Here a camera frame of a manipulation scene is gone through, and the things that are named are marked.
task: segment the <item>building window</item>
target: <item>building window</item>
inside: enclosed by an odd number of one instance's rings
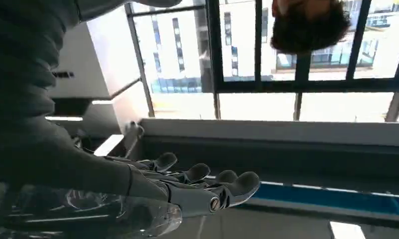
[[[239,75],[238,48],[235,46],[232,46],[232,75]]]
[[[268,8],[263,9],[262,20],[261,42],[266,43],[268,39]]]
[[[226,33],[226,46],[232,45],[232,20],[229,12],[224,13],[224,30]]]
[[[161,63],[159,61],[159,55],[157,52],[154,52],[154,60],[155,60],[155,68],[158,73],[161,73]]]
[[[152,16],[151,19],[152,19],[152,28],[154,29],[155,42],[158,46],[161,45],[161,37],[158,29],[158,21],[155,16],[154,17]]]
[[[177,18],[173,18],[173,30],[174,30],[174,40],[176,42],[176,51],[177,51],[177,60],[179,63],[180,72],[185,70],[185,63],[183,60],[183,50],[182,50],[182,41],[180,38],[180,28],[179,28],[179,20]]]
[[[352,41],[346,41],[312,52],[311,68],[347,68],[352,44]],[[372,67],[378,48],[378,40],[363,40],[362,47],[362,53],[358,58],[356,67]],[[294,69],[295,67],[296,55],[277,53],[277,69]]]

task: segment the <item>light fixture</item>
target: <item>light fixture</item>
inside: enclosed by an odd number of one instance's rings
[[[303,185],[303,184],[292,184],[292,186],[295,188],[322,189],[322,187]]]
[[[328,191],[345,192],[345,193],[358,193],[356,190],[342,189],[342,188],[326,188]]]
[[[395,194],[391,194],[391,193],[371,193],[371,194],[372,194],[372,195],[377,195],[377,196],[399,198],[399,195],[395,195]]]
[[[112,100],[94,100],[92,101],[93,105],[112,105],[113,101]]]
[[[283,186],[283,183],[261,181],[261,184]]]
[[[125,136],[122,134],[111,135],[101,146],[95,150],[95,156],[107,156]]]
[[[330,222],[334,239],[365,239],[364,233],[359,225]]]
[[[54,121],[82,121],[82,117],[46,116],[47,120]]]

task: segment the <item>person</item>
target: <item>person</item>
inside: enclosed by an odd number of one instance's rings
[[[159,236],[177,228],[181,215],[210,215],[258,190],[253,172],[225,171],[206,182],[203,164],[166,174],[171,156],[139,163],[96,157],[45,118],[54,112],[48,89],[65,33],[127,2],[0,0],[0,238]]]
[[[335,45],[350,27],[340,0],[273,0],[271,45],[286,54],[304,54]]]

